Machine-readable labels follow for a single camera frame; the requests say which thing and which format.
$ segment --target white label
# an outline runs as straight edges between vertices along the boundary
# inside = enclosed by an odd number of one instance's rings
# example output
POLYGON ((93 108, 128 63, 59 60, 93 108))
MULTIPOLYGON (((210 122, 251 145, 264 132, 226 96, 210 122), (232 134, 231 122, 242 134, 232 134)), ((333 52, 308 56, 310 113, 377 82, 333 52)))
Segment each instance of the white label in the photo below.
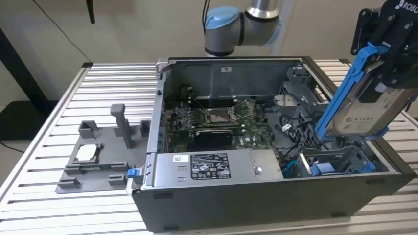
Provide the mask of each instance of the white label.
POLYGON ((174 162, 188 162, 188 155, 174 155, 172 161, 174 162))
POLYGON ((283 132, 287 131, 291 127, 292 127, 291 124, 286 124, 286 125, 282 127, 282 131, 283 131, 283 132))

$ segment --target gray 3d printed holder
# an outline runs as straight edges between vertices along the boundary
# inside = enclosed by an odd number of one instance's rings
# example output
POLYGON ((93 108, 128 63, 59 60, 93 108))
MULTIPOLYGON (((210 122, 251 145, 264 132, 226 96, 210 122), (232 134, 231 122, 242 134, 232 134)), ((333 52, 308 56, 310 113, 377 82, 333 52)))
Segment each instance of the gray 3d printed holder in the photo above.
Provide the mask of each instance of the gray 3d printed holder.
POLYGON ((81 121, 56 193, 124 189, 128 169, 146 164, 150 120, 130 126, 124 104, 111 106, 111 115, 118 127, 99 128, 95 121, 81 121))

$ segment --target metal frame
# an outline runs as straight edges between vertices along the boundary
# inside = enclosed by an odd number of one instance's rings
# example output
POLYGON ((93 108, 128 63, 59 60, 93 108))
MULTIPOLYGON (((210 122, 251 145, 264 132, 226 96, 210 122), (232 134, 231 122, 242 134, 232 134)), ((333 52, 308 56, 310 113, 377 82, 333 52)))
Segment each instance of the metal frame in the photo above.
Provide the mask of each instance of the metal frame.
MULTIPOLYGON (((350 66, 339 60, 315 63, 321 68, 317 72, 339 85, 350 66)), ((105 114, 112 102, 122 100, 132 123, 152 112, 152 97, 146 95, 150 92, 142 91, 156 83, 154 68, 155 64, 93 64, 91 69, 81 69, 0 189, 1 234, 150 234, 124 190, 57 195, 53 183, 60 178, 77 139, 75 123, 80 119, 93 118, 99 125, 115 126, 115 120, 105 114)), ((418 124, 402 112, 389 127, 383 138, 418 172, 418 124)), ((394 195, 375 198, 351 218, 202 231, 204 234, 284 235, 414 232, 418 232, 418 178, 394 195)))

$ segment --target sticker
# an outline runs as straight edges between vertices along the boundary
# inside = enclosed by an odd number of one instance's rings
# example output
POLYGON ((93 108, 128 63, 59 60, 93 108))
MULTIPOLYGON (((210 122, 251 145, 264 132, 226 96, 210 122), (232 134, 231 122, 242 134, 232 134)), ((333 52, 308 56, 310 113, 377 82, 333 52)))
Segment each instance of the sticker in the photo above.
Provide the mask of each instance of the sticker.
POLYGON ((291 124, 286 124, 286 125, 282 127, 282 131, 283 131, 283 132, 287 131, 291 127, 292 127, 291 124))
POLYGON ((190 155, 194 180, 230 179, 230 161, 226 153, 190 155))
POLYGON ((172 161, 174 162, 188 162, 188 155, 174 155, 172 161))

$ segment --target black stand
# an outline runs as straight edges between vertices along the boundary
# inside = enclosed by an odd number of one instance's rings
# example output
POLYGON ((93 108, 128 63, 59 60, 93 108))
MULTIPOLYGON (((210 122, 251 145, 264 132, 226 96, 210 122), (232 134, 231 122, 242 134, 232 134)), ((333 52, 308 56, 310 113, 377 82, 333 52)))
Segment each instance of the black stand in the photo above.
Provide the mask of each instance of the black stand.
POLYGON ((31 140, 56 101, 48 101, 1 29, 0 48, 0 60, 29 99, 11 102, 0 113, 0 140, 31 140))

